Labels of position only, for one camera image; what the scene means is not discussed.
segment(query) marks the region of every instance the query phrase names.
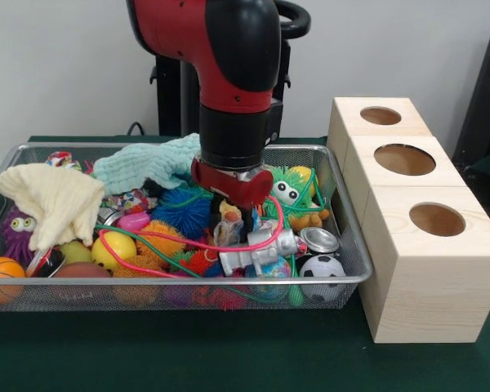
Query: light blue towel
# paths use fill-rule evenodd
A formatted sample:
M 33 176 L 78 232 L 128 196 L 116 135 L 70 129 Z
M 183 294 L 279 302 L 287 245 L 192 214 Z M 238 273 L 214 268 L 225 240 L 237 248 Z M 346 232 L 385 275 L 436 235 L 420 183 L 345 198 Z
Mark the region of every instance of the light blue towel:
M 107 195 L 141 188 L 148 178 L 165 189 L 173 189 L 184 182 L 177 176 L 190 174 L 190 165 L 199 150 L 197 133 L 162 145 L 128 145 L 110 157 L 98 159 L 93 174 L 105 184 Z

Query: wooden box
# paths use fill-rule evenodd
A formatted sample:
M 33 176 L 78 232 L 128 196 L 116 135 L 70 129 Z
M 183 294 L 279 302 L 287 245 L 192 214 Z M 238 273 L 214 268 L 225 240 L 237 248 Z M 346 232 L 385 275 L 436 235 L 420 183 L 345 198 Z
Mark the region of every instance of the wooden box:
M 373 186 L 359 290 L 376 343 L 473 342 L 490 310 L 490 220 L 466 187 Z
M 335 98 L 327 147 L 343 168 L 351 136 L 430 136 L 430 131 L 408 98 Z
M 343 178 L 360 224 L 372 186 L 466 186 L 433 136 L 351 136 Z

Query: black handle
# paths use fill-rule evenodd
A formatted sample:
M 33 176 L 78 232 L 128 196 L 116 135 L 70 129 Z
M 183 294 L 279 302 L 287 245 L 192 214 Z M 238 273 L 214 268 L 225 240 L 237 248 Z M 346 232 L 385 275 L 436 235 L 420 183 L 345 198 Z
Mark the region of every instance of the black handle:
M 281 38 L 294 39 L 303 37 L 310 30 L 310 14 L 303 7 L 283 0 L 274 0 L 280 16 L 290 19 L 287 22 L 280 22 Z

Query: white washcloth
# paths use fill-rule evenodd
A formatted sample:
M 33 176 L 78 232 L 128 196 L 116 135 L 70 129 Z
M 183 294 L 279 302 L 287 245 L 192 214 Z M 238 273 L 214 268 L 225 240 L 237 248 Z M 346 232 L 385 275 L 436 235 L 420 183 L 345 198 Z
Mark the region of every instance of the white washcloth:
M 92 233 L 105 187 L 76 170 L 30 163 L 0 174 L 0 193 L 37 221 L 29 241 L 32 251 L 80 238 L 92 245 Z

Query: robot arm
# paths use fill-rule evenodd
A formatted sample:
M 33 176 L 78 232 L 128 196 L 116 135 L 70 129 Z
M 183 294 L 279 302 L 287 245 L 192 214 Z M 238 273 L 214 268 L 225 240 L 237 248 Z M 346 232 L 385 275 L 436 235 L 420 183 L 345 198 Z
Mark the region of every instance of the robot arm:
M 200 157 L 193 177 L 240 207 L 263 203 L 265 127 L 281 47 L 273 0 L 127 0 L 140 45 L 188 61 L 200 81 Z

